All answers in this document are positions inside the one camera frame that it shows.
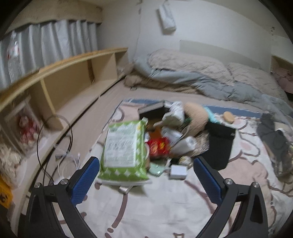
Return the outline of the beige plush cushion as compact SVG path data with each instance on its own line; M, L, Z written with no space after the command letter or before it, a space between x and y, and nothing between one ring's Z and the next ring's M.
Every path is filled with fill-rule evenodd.
M201 105L188 102L184 105L184 112L191 119L188 135L196 136L205 129L209 115Z

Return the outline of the grey beige duvet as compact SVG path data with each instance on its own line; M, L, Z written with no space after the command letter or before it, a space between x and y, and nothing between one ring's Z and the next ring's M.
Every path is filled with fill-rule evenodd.
M159 49L134 59L125 85L202 94L260 109L272 103L284 111L290 110L287 95L269 73L171 49Z

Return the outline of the round wooden coaster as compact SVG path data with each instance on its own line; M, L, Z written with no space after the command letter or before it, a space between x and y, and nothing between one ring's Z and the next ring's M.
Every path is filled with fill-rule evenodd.
M235 117L230 111L225 111L223 113L223 119L230 124L233 124L235 121Z

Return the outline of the white rectangular box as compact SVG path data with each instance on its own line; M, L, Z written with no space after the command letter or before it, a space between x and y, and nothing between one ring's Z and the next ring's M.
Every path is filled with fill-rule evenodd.
M184 165L171 165L169 178L184 180L187 177L188 167Z

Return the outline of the wooden bedside shelf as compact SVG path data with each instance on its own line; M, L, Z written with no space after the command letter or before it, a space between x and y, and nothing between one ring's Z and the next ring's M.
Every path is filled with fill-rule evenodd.
M41 68L20 79L1 94L1 109L28 91L33 109L47 127L58 134L68 125L58 114L73 123L101 94L117 83L128 63L127 48L104 49L70 57Z

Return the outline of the white crumpled paper bag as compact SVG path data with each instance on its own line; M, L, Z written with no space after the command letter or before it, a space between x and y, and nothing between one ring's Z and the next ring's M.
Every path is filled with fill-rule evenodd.
M180 101L175 101L171 105L169 112L164 114L162 118L162 124L164 126L180 127L182 126L184 120L185 114L183 103Z

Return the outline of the grey curtain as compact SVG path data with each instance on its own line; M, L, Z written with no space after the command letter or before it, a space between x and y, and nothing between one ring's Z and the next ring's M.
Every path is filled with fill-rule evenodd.
M88 21L61 20L25 25L14 30L19 45L21 75L98 50L98 26Z

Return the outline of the dark clothes pile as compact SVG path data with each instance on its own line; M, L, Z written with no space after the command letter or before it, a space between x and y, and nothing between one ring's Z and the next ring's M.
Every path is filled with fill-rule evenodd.
M264 144L274 173L282 178L292 172L292 135L283 128L276 128L273 116L263 114L257 126L257 134Z

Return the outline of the red cigarette carton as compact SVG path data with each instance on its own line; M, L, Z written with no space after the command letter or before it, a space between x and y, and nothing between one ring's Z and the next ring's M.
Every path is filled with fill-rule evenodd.
M166 137L150 139L147 145L149 146L149 157L151 160L167 158L169 156L170 145Z

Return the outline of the black box with grey lid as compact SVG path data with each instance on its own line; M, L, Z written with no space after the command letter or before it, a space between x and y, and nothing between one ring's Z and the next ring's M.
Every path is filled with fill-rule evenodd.
M148 120L161 120L167 108L165 107L165 101L159 101L156 103L148 104L138 109L139 119L147 118Z

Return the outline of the mint green compact case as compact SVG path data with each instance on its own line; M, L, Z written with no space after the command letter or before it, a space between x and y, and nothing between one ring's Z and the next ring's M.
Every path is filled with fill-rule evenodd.
M164 173L165 165L151 162L149 164L149 173L153 176L161 176Z

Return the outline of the green wet wipes pack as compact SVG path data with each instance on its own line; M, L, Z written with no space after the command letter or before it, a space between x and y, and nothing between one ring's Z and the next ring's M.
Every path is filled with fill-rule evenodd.
M151 183L147 175L144 135L147 118L114 123L108 132L97 179L113 186L140 186Z

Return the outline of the black fabric bag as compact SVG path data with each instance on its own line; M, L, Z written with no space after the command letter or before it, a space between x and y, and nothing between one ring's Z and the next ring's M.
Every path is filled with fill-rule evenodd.
M209 134L209 149L201 156L213 169L225 169L230 158L235 129L213 122L208 122L205 129Z

